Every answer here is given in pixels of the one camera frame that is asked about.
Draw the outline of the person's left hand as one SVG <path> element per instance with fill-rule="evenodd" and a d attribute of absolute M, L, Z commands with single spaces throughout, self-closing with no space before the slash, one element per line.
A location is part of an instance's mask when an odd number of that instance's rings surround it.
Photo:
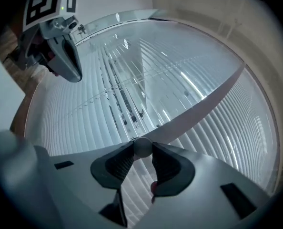
<path fill-rule="evenodd" d="M 47 41 L 41 36 L 38 37 L 38 50 L 45 58 L 44 66 L 49 70 L 49 72 L 58 77 L 59 75 L 48 66 L 48 62 L 55 57 L 55 54 L 49 47 Z"/>

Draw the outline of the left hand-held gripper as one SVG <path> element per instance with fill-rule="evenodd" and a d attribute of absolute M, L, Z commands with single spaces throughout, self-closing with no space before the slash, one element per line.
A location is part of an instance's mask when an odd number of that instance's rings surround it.
<path fill-rule="evenodd" d="M 54 53 L 48 67 L 69 82 L 81 81 L 81 62 L 69 35 L 78 24 L 76 10 L 77 0 L 27 0 L 18 39 L 17 65 L 26 69 L 40 61 L 40 53 L 30 47 L 35 35 L 41 33 Z"/>

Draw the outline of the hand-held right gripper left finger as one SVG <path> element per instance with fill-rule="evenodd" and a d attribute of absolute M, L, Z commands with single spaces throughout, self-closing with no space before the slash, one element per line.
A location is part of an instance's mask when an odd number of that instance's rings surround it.
<path fill-rule="evenodd" d="M 121 185 L 132 164 L 132 143 L 50 156 L 35 147 L 43 181 L 65 228 L 126 228 Z"/>

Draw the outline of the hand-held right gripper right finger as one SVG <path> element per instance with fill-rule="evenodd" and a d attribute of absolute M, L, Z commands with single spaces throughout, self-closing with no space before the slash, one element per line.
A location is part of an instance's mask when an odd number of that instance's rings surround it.
<path fill-rule="evenodd" d="M 161 224 L 237 224 L 268 194 L 225 162 L 169 145 L 153 145 L 157 188 L 152 217 Z"/>

